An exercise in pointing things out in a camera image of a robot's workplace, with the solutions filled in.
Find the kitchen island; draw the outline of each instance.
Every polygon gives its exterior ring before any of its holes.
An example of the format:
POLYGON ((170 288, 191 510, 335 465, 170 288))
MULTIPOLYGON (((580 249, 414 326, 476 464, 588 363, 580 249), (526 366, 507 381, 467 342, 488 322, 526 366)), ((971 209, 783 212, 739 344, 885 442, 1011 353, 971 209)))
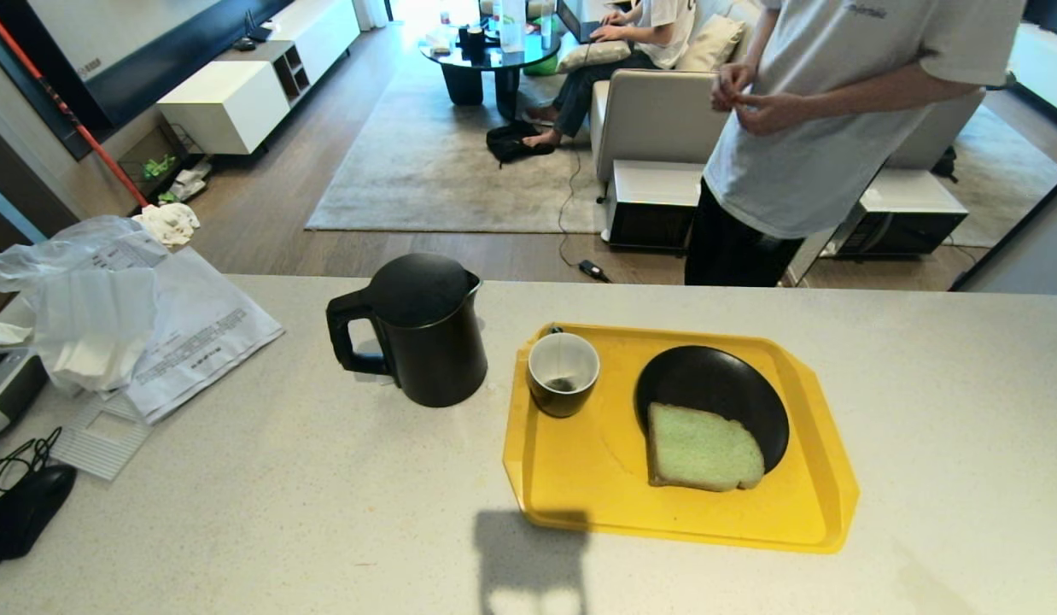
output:
MULTIPOLYGON (((230 279, 286 335, 113 483, 80 472, 0 565, 0 613, 1057 613, 1057 296, 488 281, 486 380, 434 409, 335 361, 327 301, 366 280, 230 279), (509 387, 552 320, 766 337, 810 366, 861 492, 843 549, 524 521, 509 387)), ((81 403, 44 390, 2 451, 81 403)))

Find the black pants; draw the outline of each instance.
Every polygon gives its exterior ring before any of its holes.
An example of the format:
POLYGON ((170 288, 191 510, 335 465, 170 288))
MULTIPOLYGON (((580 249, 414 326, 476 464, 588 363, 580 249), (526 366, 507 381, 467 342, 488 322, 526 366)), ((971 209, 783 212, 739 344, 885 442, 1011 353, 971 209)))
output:
POLYGON ((804 240, 779 240, 728 215, 703 182, 691 222, 684 283, 773 287, 804 240))
POLYGON ((586 122, 593 105, 593 85, 611 78, 611 74, 622 68, 655 69, 653 60, 645 52, 635 50, 631 55, 618 62, 595 64, 579 68, 567 75, 562 90, 552 105, 559 109, 559 117, 555 120, 555 129, 563 135, 574 136, 586 122))

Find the black coffee table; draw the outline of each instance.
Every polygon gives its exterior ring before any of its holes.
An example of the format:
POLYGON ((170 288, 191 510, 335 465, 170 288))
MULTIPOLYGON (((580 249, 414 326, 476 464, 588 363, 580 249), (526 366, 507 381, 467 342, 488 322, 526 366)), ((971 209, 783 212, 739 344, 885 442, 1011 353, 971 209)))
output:
POLYGON ((446 89, 453 105, 482 105, 482 74, 495 74, 495 100, 498 113, 514 119, 517 113, 517 87, 521 85, 521 69, 551 58, 559 52, 561 36, 543 38, 539 33, 525 34, 524 51, 506 54, 501 46, 486 46, 481 57, 470 58, 457 46, 456 32, 449 54, 435 54, 427 42, 419 43, 423 55, 442 66, 446 89))

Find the kettle handle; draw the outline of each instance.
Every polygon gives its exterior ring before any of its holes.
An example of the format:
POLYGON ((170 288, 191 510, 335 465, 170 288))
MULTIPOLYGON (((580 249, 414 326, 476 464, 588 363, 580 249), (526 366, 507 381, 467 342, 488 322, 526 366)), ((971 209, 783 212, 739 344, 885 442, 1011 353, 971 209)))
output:
POLYGON ((331 334, 331 346, 335 351, 335 358, 342 366, 342 369, 360 372, 388 375, 389 362, 383 354, 357 354, 353 351, 353 342, 350 340, 350 320, 368 319, 376 334, 376 340, 381 342, 384 350, 384 340, 381 339, 379 323, 373 319, 373 309, 367 304, 361 297, 364 292, 352 292, 350 295, 337 296, 327 303, 327 332, 331 334))

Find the person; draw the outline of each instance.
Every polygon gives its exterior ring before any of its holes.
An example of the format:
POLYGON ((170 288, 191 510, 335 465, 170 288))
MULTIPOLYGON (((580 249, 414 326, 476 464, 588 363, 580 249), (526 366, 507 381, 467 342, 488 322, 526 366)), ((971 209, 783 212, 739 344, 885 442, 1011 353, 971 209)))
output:
POLYGON ((539 136, 525 136, 525 145, 559 145, 563 135, 574 136, 586 122, 593 102, 593 85, 610 78, 622 68, 669 69, 688 48, 696 20, 696 0, 642 0, 630 12, 613 12, 600 20, 590 35, 593 42, 626 40, 631 55, 616 62, 587 66, 567 75, 559 95, 551 105, 528 109, 530 119, 553 127, 539 136))
POLYGON ((704 168, 685 284, 773 287, 843 221, 931 102, 1000 86, 1021 0, 762 0, 704 168))

